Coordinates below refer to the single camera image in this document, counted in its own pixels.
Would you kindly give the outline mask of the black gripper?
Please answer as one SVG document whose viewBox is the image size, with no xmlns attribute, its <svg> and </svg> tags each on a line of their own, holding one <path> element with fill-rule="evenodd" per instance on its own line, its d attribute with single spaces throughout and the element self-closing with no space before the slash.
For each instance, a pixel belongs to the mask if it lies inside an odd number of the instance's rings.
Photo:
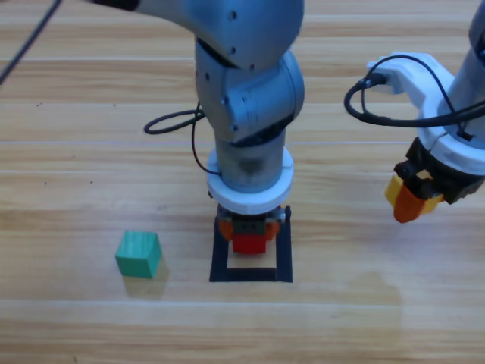
<svg viewBox="0 0 485 364">
<path fill-rule="evenodd" d="M 266 241 L 272 241 L 278 235 L 280 223 L 284 220 L 284 208 L 278 206 L 262 214 L 242 215 L 219 205 L 217 217 L 221 223 L 221 235 L 226 241 L 233 239 L 233 233 L 265 234 Z"/>
<path fill-rule="evenodd" d="M 404 182 L 393 207 L 393 216 L 399 223 L 417 219 L 427 199 L 442 195 L 451 205 L 476 193 L 484 182 L 482 175 L 467 174 L 440 162 L 424 148 L 418 137 L 405 156 L 407 159 L 394 168 Z"/>
</svg>

